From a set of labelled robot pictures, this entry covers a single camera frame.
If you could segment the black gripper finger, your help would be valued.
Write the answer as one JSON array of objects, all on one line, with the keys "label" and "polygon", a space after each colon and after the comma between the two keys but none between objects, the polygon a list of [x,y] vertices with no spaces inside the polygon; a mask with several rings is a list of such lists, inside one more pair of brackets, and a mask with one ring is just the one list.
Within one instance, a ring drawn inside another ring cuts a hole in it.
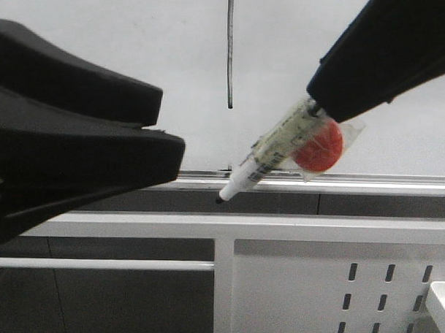
[{"label": "black gripper finger", "polygon": [[445,75],[445,0],[369,0],[307,93],[337,122]]},{"label": "black gripper finger", "polygon": [[175,180],[185,145],[0,86],[0,243],[85,204]]},{"label": "black gripper finger", "polygon": [[0,19],[0,85],[69,112],[129,126],[158,122],[163,91],[89,63]]}]

